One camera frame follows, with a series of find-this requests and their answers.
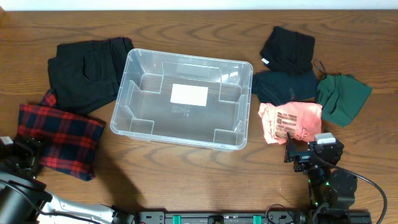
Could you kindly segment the red navy plaid shirt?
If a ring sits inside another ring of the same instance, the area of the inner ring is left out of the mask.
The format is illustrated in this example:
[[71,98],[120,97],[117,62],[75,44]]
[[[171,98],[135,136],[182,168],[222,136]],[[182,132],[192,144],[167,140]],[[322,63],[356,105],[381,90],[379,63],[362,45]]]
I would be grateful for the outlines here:
[[90,181],[104,126],[102,120],[61,110],[50,89],[40,103],[20,105],[17,136],[48,140],[40,165]]

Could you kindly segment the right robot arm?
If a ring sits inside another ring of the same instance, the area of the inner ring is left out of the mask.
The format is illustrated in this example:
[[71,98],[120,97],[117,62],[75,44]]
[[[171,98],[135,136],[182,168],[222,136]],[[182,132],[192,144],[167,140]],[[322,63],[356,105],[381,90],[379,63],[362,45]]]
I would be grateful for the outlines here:
[[287,133],[284,162],[292,162],[295,172],[308,176],[311,212],[348,210],[355,202],[358,179],[353,174],[336,168],[344,145],[332,133],[315,135],[306,150],[297,150],[292,136]]

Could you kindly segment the large black garment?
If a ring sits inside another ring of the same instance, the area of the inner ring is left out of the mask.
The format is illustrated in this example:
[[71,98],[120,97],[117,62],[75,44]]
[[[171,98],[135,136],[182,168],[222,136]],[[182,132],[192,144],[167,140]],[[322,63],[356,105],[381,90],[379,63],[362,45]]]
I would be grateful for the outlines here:
[[86,115],[114,101],[133,48],[127,37],[58,45],[47,69],[57,107]]

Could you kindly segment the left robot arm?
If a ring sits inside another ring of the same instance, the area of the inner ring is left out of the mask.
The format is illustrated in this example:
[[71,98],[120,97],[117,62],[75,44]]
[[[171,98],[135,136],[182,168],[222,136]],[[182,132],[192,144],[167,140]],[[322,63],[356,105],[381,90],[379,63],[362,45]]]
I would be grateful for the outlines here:
[[135,223],[115,206],[85,205],[62,199],[37,180],[48,142],[1,138],[1,223]]

